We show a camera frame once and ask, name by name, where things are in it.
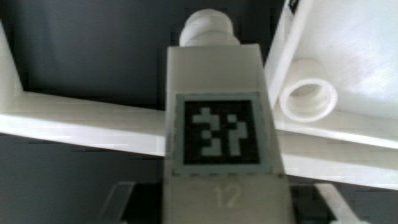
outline printed number 12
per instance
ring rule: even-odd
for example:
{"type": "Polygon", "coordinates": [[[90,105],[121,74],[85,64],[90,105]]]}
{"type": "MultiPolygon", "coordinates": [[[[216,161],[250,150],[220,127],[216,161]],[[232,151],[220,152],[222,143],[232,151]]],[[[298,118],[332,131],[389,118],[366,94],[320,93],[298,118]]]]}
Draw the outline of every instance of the printed number 12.
{"type": "Polygon", "coordinates": [[[241,194],[240,186],[227,185],[225,187],[215,188],[215,194],[216,194],[216,205],[218,208],[234,208],[236,207],[236,201],[241,194]]]}

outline black square marker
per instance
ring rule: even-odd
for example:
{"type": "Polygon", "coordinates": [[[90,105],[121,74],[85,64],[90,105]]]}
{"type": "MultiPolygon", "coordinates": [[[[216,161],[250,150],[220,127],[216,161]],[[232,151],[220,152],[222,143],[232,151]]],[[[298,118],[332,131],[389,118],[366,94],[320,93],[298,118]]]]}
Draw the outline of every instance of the black square marker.
{"type": "Polygon", "coordinates": [[[257,95],[177,95],[176,175],[268,173],[268,140],[257,95]]]}
{"type": "Polygon", "coordinates": [[[183,164],[257,164],[252,102],[184,101],[183,164]]]}

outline circular hole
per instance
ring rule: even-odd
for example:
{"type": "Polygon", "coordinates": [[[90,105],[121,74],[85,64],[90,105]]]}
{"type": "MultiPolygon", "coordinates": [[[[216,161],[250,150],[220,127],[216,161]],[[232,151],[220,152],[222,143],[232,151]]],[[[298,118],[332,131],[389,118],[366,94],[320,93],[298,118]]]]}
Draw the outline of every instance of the circular hole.
{"type": "Polygon", "coordinates": [[[334,107],[330,88],[320,84],[302,85],[288,96],[286,109],[293,120],[318,120],[334,107]]]}

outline dark background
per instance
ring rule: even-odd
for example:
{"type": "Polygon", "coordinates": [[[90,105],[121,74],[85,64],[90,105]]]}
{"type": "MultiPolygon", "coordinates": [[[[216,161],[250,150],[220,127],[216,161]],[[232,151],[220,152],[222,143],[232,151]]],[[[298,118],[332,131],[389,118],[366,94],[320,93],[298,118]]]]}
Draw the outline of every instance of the dark background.
{"type": "MultiPolygon", "coordinates": [[[[165,52],[188,15],[224,11],[266,57],[280,6],[280,0],[0,0],[25,90],[161,110],[165,52]]],[[[160,180],[161,158],[0,135],[1,224],[87,223],[115,182],[160,180]]],[[[337,186],[359,216],[394,223],[396,192],[337,186]]]]}

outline white cylinder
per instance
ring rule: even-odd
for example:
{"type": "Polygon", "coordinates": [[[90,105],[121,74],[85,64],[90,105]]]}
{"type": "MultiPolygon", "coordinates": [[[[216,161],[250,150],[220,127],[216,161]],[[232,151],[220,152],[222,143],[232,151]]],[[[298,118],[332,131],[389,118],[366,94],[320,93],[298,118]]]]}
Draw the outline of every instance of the white cylinder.
{"type": "Polygon", "coordinates": [[[231,46],[240,45],[232,34],[209,31],[199,34],[186,42],[184,46],[231,46]]]}
{"type": "Polygon", "coordinates": [[[208,32],[220,32],[225,35],[232,35],[232,22],[229,17],[211,9],[197,11],[186,20],[179,36],[179,46],[186,46],[188,41],[208,32]]]}
{"type": "Polygon", "coordinates": [[[279,95],[284,116],[298,122],[318,121],[337,104],[337,91],[325,80],[323,66],[312,60],[291,63],[279,95]]]}

